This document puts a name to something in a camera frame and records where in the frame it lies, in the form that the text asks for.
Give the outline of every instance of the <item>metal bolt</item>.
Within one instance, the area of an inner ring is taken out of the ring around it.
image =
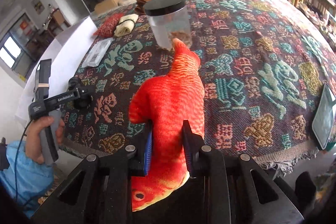
[[[97,159],[97,156],[94,154],[90,154],[86,157],[87,161],[95,161]]]
[[[211,146],[209,146],[209,145],[203,145],[203,146],[202,146],[202,150],[203,150],[204,152],[210,152],[210,151],[211,151]]]
[[[125,147],[125,150],[127,151],[127,152],[133,152],[134,150],[135,150],[135,146],[134,145],[127,145],[126,147]]]
[[[240,158],[244,161],[249,161],[250,160],[250,156],[248,154],[241,154]]]

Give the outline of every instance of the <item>patterned tablecloth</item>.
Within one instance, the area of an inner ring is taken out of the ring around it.
[[[286,0],[188,0],[193,45],[205,88],[205,142],[224,154],[248,153],[284,172],[311,157],[311,122],[323,82],[336,94],[336,57],[320,32]],[[95,20],[97,26],[120,7]],[[127,144],[143,124],[128,105],[148,78],[165,75],[173,54],[158,48],[145,16],[117,38],[96,68],[78,69],[95,86],[88,109],[65,106],[63,149],[106,155]]]

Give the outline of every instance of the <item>person's arm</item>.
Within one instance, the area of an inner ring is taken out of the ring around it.
[[[22,206],[27,216],[31,216],[38,208],[37,200],[53,184],[53,168],[46,166],[43,162],[40,131],[53,123],[52,117],[43,117],[31,123],[27,129],[26,142],[22,142],[16,163],[16,180],[15,180],[15,157],[18,141],[12,142],[7,146],[6,156],[9,162],[9,168],[0,172],[0,182],[8,194],[16,199],[17,183],[17,202]],[[61,120],[56,131],[58,143],[62,142],[64,122]]]

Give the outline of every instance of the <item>plastic package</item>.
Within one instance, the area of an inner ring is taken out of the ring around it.
[[[114,38],[107,38],[97,42],[85,58],[82,68],[97,67],[113,41]]]
[[[157,44],[171,50],[173,38],[191,47],[192,37],[185,0],[150,0],[144,5]]]

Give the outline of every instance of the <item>white packet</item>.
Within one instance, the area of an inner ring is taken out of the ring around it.
[[[103,59],[106,51],[108,50],[109,46],[111,45],[114,38],[107,38],[102,41],[97,42],[92,49],[90,50],[89,54],[85,58],[82,68],[85,67],[97,67],[101,60]]]

